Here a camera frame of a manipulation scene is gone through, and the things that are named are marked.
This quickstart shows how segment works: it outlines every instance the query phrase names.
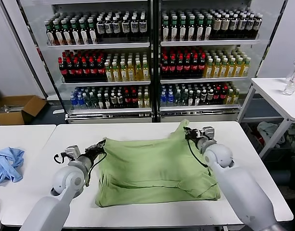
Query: yellow bottle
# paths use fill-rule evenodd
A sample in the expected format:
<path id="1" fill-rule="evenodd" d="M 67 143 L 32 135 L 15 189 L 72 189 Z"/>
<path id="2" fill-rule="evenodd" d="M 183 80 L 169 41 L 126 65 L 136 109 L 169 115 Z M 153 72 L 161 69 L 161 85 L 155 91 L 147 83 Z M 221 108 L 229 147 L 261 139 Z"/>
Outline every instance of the yellow bottle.
<path id="1" fill-rule="evenodd" d="M 235 58 L 230 59 L 229 65 L 227 65 L 225 76 L 224 77 L 233 77 L 233 70 L 234 70 Z"/>
<path id="2" fill-rule="evenodd" d="M 227 66 L 228 66 L 228 59 L 223 58 L 222 64 L 220 65 L 218 77 L 225 77 Z"/>
<path id="3" fill-rule="evenodd" d="M 242 68 L 242 64 L 243 64 L 243 58 L 238 58 L 237 63 L 234 66 L 234 70 L 233 70 L 233 77 L 238 77 L 240 74 L 240 70 Z"/>
<path id="4" fill-rule="evenodd" d="M 127 79 L 129 81 L 134 81 L 134 73 L 133 73 L 133 67 L 132 67 L 132 61 L 128 61 L 128 68 L 127 68 Z"/>
<path id="5" fill-rule="evenodd" d="M 112 63 L 112 68 L 113 68 L 113 76 L 114 76 L 114 81 L 117 82 L 117 81 L 122 81 L 122 76 L 121 76 L 121 73 L 117 67 L 117 63 L 116 62 L 113 62 Z"/>
<path id="6" fill-rule="evenodd" d="M 210 78 L 212 64 L 213 64 L 213 59 L 212 58 L 209 58 L 208 59 L 208 62 L 207 62 L 207 65 L 205 66 L 205 70 L 203 72 L 203 77 L 204 78 Z"/>
<path id="7" fill-rule="evenodd" d="M 210 76 L 212 78 L 218 78 L 218 74 L 219 74 L 219 70 L 220 70 L 220 61 L 221 60 L 219 58 L 216 58 L 216 61 L 212 66 L 211 74 L 210 74 Z"/>
<path id="8" fill-rule="evenodd" d="M 248 70 L 249 70 L 250 61 L 251 61 L 251 58 L 249 58 L 249 57 L 247 57 L 245 59 L 245 63 L 242 65 L 242 68 L 241 68 L 240 73 L 239 73 L 240 77 L 248 76 Z"/>
<path id="9" fill-rule="evenodd" d="M 135 80 L 136 81 L 142 81 L 143 80 L 141 62 L 139 60 L 136 61 L 136 75 L 135 75 Z"/>
<path id="10" fill-rule="evenodd" d="M 105 62 L 104 66 L 105 66 L 105 74 L 107 75 L 108 82 L 114 81 L 110 64 L 108 62 Z"/>
<path id="11" fill-rule="evenodd" d="M 120 62 L 120 73 L 122 76 L 122 81 L 126 82 L 127 81 L 127 71 L 126 71 L 126 67 L 125 67 L 125 62 L 121 61 Z"/>

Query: white table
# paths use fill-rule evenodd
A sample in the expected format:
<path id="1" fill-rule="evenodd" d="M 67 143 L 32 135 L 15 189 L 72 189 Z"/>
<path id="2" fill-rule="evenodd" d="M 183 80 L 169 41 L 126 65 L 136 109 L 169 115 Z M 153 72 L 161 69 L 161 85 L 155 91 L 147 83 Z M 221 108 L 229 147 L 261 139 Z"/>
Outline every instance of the white table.
<path id="1" fill-rule="evenodd" d="M 78 145 L 84 149 L 108 137 L 115 140 L 162 139 L 173 132 L 179 123 L 151 124 L 82 124 L 59 125 L 42 153 L 35 159 L 33 168 L 26 175 L 24 184 L 17 189 L 12 206 L 7 209 L 2 224 L 21 226 L 34 204 L 50 194 L 52 178 L 62 166 L 53 161 L 56 153 L 67 146 Z M 249 170 L 271 199 L 278 221 L 293 219 L 293 214 L 267 172 L 261 159 L 237 122 L 190 123 L 191 128 L 213 126 L 215 139 L 233 151 L 235 161 Z M 91 173 L 90 186 L 70 205 L 67 228 L 83 227 L 181 227 L 201 225 L 242 224 L 226 198 L 218 201 L 187 201 L 162 204 L 119 205 L 99 208 L 95 205 L 98 190 L 97 167 Z"/>
<path id="2" fill-rule="evenodd" d="M 284 95 L 282 92 L 286 86 L 285 78 L 252 78 L 252 86 L 238 114 L 237 121 L 242 122 L 244 114 L 250 102 L 258 92 L 264 99 L 284 118 L 271 139 L 265 144 L 259 156 L 263 159 L 269 148 L 273 148 L 281 136 L 295 123 L 295 92 L 292 95 Z"/>
<path id="3" fill-rule="evenodd" d="M 16 188 L 24 183 L 26 172 L 55 128 L 55 125 L 0 126 L 0 149 L 12 147 L 25 152 L 24 163 L 18 169 L 23 174 L 23 179 L 17 183 L 9 180 L 0 184 L 0 221 L 13 194 L 16 193 Z"/>

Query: water bottle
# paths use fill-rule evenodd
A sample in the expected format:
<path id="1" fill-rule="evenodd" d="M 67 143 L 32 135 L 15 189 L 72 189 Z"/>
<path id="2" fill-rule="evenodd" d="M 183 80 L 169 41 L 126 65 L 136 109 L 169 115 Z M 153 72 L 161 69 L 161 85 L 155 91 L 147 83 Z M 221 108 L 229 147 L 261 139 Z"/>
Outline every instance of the water bottle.
<path id="1" fill-rule="evenodd" d="M 167 95 L 164 91 L 161 93 L 160 106 L 161 107 L 167 106 Z"/>
<path id="2" fill-rule="evenodd" d="M 295 91 L 295 72 L 293 73 L 292 77 L 290 78 L 288 84 L 286 85 L 283 94 L 284 95 L 292 95 Z"/>
<path id="3" fill-rule="evenodd" d="M 286 79 L 285 79 L 285 82 L 286 82 L 286 83 L 288 83 L 288 82 L 290 81 L 290 79 L 292 78 L 294 72 L 295 72 L 295 69 L 292 70 L 292 71 L 286 76 Z"/>
<path id="4" fill-rule="evenodd" d="M 174 106 L 174 95 L 173 95 L 172 91 L 170 91 L 168 93 L 167 106 L 168 107 L 173 107 Z"/>

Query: green t-shirt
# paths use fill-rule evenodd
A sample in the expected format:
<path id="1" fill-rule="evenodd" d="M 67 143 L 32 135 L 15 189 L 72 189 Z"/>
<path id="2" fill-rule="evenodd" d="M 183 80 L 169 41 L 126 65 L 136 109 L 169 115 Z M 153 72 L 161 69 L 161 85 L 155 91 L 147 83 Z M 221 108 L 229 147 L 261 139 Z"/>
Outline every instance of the green t-shirt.
<path id="1" fill-rule="evenodd" d="M 219 199 L 218 184 L 212 173 L 189 150 L 183 129 L 188 123 L 183 120 L 175 132 L 161 140 L 106 138 L 107 157 L 99 164 L 96 205 Z M 205 163 L 192 141 L 190 145 L 198 159 Z"/>

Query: bottle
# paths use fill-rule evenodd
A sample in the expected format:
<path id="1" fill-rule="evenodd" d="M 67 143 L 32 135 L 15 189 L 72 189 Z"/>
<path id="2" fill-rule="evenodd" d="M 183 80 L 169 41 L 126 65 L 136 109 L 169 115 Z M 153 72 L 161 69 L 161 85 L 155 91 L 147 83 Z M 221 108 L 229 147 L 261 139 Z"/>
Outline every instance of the bottle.
<path id="1" fill-rule="evenodd" d="M 203 77 L 204 78 L 210 78 L 211 76 L 211 70 L 212 70 L 212 64 L 213 64 L 213 59 L 208 59 L 208 63 L 205 67 L 204 73 L 203 73 Z"/>
<path id="2" fill-rule="evenodd" d="M 113 72 L 112 72 L 112 70 L 111 70 L 110 64 L 109 64 L 108 62 L 105 62 L 105 63 L 104 63 L 104 66 L 105 66 L 105 74 L 107 75 L 108 82 L 115 81 L 115 80 L 113 80 L 113 78 L 112 78 L 112 76 L 113 76 Z"/>
<path id="3" fill-rule="evenodd" d="M 252 27 L 252 36 L 251 36 L 251 38 L 253 38 L 253 39 L 257 38 L 258 30 L 261 27 L 261 24 L 262 24 L 262 21 L 263 21 L 262 17 L 263 17 L 263 15 L 258 13 L 255 20 L 254 20 L 254 24 L 253 24 L 253 27 Z"/>
<path id="4" fill-rule="evenodd" d="M 140 20 L 140 36 L 141 37 L 147 36 L 147 21 L 144 15 L 141 15 L 141 20 Z"/>
<path id="5" fill-rule="evenodd" d="M 233 92 L 234 92 L 233 89 L 229 89 L 229 93 L 225 97 L 223 104 L 231 104 L 232 103 L 232 100 L 234 98 Z"/>
<path id="6" fill-rule="evenodd" d="M 220 70 L 220 61 L 221 59 L 216 58 L 215 64 L 213 64 L 212 69 L 211 69 L 211 74 L 210 76 L 212 78 L 217 78 Z"/>
<path id="7" fill-rule="evenodd" d="M 105 18 L 104 28 L 105 28 L 106 36 L 108 38 L 111 38 L 112 34 L 113 34 L 113 27 L 112 27 L 112 22 L 109 17 Z"/>
<path id="8" fill-rule="evenodd" d="M 240 75 L 242 64 L 243 64 L 243 58 L 238 58 L 238 61 L 233 70 L 233 74 L 232 74 L 233 77 L 238 77 Z"/>
<path id="9" fill-rule="evenodd" d="M 168 41 L 168 16 L 163 17 L 162 39 L 163 41 Z"/>
<path id="10" fill-rule="evenodd" d="M 123 17 L 122 29 L 124 37 L 128 38 L 130 35 L 130 22 L 126 16 Z"/>
<path id="11" fill-rule="evenodd" d="M 127 67 L 128 79 L 129 79 L 129 81 L 134 81 L 132 61 L 128 61 L 127 63 L 128 63 L 128 67 Z"/>
<path id="12" fill-rule="evenodd" d="M 82 36 L 82 44 L 88 44 L 90 36 L 89 36 L 87 29 L 85 27 L 84 19 L 79 19 L 79 23 L 80 23 L 80 28 L 81 28 L 80 33 Z"/>
<path id="13" fill-rule="evenodd" d="M 181 93 L 180 93 L 180 89 L 177 89 L 177 92 L 174 96 L 174 106 L 181 106 L 180 102 L 181 102 Z"/>
<path id="14" fill-rule="evenodd" d="M 62 35 L 62 30 L 60 28 L 59 21 L 54 20 L 53 25 L 54 25 L 54 34 L 57 38 L 57 41 L 55 42 L 55 44 L 56 45 L 64 45 L 64 36 Z"/>
<path id="15" fill-rule="evenodd" d="M 131 19 L 132 19 L 132 21 L 130 23 L 130 25 L 131 25 L 131 36 L 133 38 L 137 38 L 139 36 L 139 22 L 138 22 L 136 16 L 133 16 Z"/>
<path id="16" fill-rule="evenodd" d="M 209 40 L 210 39 L 212 19 L 213 19 L 213 16 L 212 15 L 208 15 L 207 16 L 207 22 L 206 22 L 204 40 Z"/>
<path id="17" fill-rule="evenodd" d="M 188 26 L 188 41 L 192 41 L 194 35 L 194 15 L 190 15 L 189 26 Z"/>
<path id="18" fill-rule="evenodd" d="M 171 41 L 176 41 L 177 36 L 177 16 L 172 16 L 172 25 L 171 25 Z"/>
<path id="19" fill-rule="evenodd" d="M 229 65 L 227 65 L 225 77 L 233 77 L 233 71 L 235 68 L 235 58 L 231 58 Z"/>
<path id="20" fill-rule="evenodd" d="M 58 45 L 56 44 L 55 42 L 58 41 L 57 37 L 56 37 L 56 34 L 54 33 L 54 30 L 52 29 L 51 25 L 50 25 L 50 22 L 49 21 L 45 21 L 45 26 L 46 26 L 46 34 L 47 34 L 47 37 L 50 41 L 50 44 L 51 46 L 55 46 L 55 45 Z"/>
<path id="21" fill-rule="evenodd" d="M 180 21 L 180 33 L 179 33 L 179 39 L 180 41 L 184 41 L 185 40 L 185 35 L 186 35 L 186 16 L 182 15 L 181 17 L 181 21 Z"/>

